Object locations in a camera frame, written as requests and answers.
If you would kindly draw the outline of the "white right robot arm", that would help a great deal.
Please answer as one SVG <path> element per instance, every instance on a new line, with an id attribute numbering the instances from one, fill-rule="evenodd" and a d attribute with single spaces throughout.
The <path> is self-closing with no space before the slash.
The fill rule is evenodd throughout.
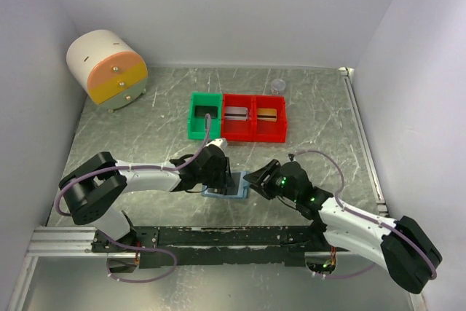
<path id="1" fill-rule="evenodd" d="M 312 221 L 309 242 L 315 250 L 332 245 L 362 256 L 386 269 L 411 294 L 420 294 L 436 276 L 442 255 L 411 217 L 386 218 L 348 205 L 313 185 L 296 161 L 281 165 L 272 160 L 244 179 L 267 200 L 283 197 L 293 202 Z"/>

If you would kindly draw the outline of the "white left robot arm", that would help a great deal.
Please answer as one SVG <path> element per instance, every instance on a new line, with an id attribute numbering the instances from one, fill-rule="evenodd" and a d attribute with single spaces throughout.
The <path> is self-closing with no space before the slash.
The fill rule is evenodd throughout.
<path id="1" fill-rule="evenodd" d="M 164 163 L 130 164 L 110 152 L 96 154 L 59 183 L 55 207 L 64 199 L 76 225 L 91 224 L 109 237 L 120 252 L 132 249 L 136 234 L 129 218 L 113 204 L 121 194 L 160 190 L 187 192 L 202 184 L 226 194 L 236 185 L 221 139 Z"/>

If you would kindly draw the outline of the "red plastic bin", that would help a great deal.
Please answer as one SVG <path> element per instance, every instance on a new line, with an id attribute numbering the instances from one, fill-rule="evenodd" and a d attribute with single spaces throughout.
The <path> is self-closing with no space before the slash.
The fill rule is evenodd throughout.
<path id="1" fill-rule="evenodd" d="M 228 141 L 253 140 L 253 96 L 223 94 L 221 136 Z"/>
<path id="2" fill-rule="evenodd" d="M 288 131 L 285 98 L 279 95 L 256 95 L 256 142 L 285 143 Z"/>

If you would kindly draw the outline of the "blue card holder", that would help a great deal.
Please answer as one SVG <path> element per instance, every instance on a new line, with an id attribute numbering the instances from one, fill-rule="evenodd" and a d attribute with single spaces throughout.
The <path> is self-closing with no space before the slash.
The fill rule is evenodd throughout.
<path id="1" fill-rule="evenodd" d="M 250 188 L 250 183 L 244 180 L 242 177 L 249 173 L 246 170 L 240 172 L 233 172 L 232 178 L 234 180 L 234 185 L 232 188 L 226 190 L 225 195 L 214 195 L 210 193 L 211 188 L 207 188 L 206 186 L 202 187 L 201 195 L 203 197 L 210 197 L 210 198 L 220 198 L 220 199 L 228 199 L 228 200 L 244 200 L 248 197 L 248 192 Z"/>

